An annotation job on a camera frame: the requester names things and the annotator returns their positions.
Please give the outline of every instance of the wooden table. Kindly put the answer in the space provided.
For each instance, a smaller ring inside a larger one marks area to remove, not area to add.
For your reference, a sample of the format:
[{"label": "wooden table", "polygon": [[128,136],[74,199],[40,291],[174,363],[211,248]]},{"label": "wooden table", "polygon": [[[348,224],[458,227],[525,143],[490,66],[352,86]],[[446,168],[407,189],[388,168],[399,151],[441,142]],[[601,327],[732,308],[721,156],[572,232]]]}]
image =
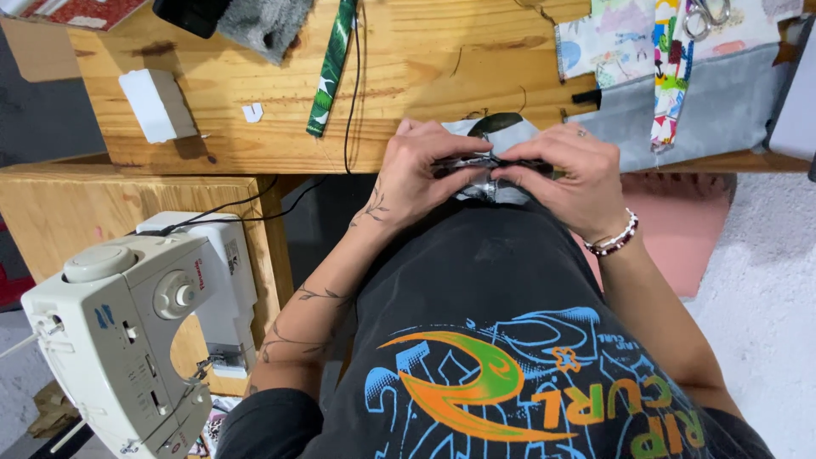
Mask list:
[{"label": "wooden table", "polygon": [[[165,210],[205,211],[257,194],[269,176],[126,176],[107,155],[53,163],[19,164],[0,169],[0,212],[37,283],[62,270],[63,263],[87,247],[119,238]],[[261,199],[226,207],[239,216],[273,215],[280,198],[302,182],[281,178]],[[252,275],[258,292],[252,336],[262,343],[266,329],[292,296],[292,277],[283,220],[244,224]],[[201,328],[188,317],[176,334],[171,359],[183,377],[207,357]],[[214,394],[243,395],[246,380],[204,379]]]},{"label": "wooden table", "polygon": [[[361,1],[362,67],[349,164],[377,172],[388,138],[405,116],[459,120],[471,112],[521,111],[547,127],[593,89],[592,75],[560,84],[554,30],[529,0]],[[816,0],[808,0],[812,6]],[[209,40],[159,20],[149,7],[110,33],[71,30],[88,94],[113,163],[128,173],[305,173],[344,170],[346,120],[357,69],[349,53],[326,134],[305,132],[338,0],[316,0],[300,44],[282,68],[216,34]],[[547,0],[556,21],[589,13],[588,0]],[[148,144],[118,85],[133,69],[171,71],[206,139]],[[260,102],[247,123],[242,105]],[[749,152],[661,167],[662,171],[805,171],[808,163]]]}]

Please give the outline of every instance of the beaded bracelet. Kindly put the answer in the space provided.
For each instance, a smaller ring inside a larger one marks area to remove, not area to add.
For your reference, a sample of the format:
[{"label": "beaded bracelet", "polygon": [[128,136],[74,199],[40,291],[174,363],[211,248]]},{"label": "beaded bracelet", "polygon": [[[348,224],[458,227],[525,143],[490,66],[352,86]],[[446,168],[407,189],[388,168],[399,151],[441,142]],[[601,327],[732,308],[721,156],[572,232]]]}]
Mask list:
[{"label": "beaded bracelet", "polygon": [[628,208],[626,209],[626,212],[629,212],[629,224],[617,237],[614,237],[605,243],[590,244],[587,241],[583,242],[583,245],[591,254],[594,256],[611,255],[632,240],[632,238],[635,236],[635,231],[637,231],[638,219],[635,212],[630,211]]}]

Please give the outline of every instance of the white beaded bracelet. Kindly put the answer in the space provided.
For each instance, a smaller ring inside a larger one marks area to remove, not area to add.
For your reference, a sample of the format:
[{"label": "white beaded bracelet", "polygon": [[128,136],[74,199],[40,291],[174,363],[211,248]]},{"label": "white beaded bracelet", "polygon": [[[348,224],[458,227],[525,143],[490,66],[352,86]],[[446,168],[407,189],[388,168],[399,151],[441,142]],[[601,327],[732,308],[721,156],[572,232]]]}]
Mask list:
[{"label": "white beaded bracelet", "polygon": [[626,229],[621,234],[618,234],[616,237],[606,241],[605,243],[592,244],[588,243],[587,241],[583,241],[583,245],[587,248],[587,250],[590,252],[598,252],[609,246],[616,245],[627,236],[631,238],[635,234],[634,229],[637,226],[637,215],[635,215],[635,212],[630,211],[629,207],[626,208],[626,212],[629,212],[629,225],[626,226]]}]

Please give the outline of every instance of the forearm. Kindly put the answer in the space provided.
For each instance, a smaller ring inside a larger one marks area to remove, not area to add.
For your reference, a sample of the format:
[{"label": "forearm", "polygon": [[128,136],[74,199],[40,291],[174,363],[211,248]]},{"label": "forearm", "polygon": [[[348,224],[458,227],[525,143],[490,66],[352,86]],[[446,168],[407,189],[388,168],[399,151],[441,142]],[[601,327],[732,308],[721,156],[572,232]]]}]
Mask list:
[{"label": "forearm", "polygon": [[295,291],[259,348],[248,394],[297,387],[317,397],[323,363],[354,292],[394,230],[367,221],[349,228],[329,256]]},{"label": "forearm", "polygon": [[627,330],[678,385],[723,387],[714,352],[646,252],[642,233],[599,259],[604,293]]}]

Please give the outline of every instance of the sewing machine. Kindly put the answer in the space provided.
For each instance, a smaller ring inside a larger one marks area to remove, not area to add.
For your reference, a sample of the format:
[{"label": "sewing machine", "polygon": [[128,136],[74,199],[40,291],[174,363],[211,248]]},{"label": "sewing machine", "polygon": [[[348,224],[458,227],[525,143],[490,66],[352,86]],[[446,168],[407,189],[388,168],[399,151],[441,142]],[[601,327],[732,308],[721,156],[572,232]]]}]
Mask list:
[{"label": "sewing machine", "polygon": [[198,215],[161,212],[137,234],[89,247],[22,297],[64,392],[118,457],[185,457],[212,408],[201,372],[180,376],[170,346],[195,311],[212,371],[246,377],[257,301],[241,222],[210,214],[167,236],[146,235]]}]

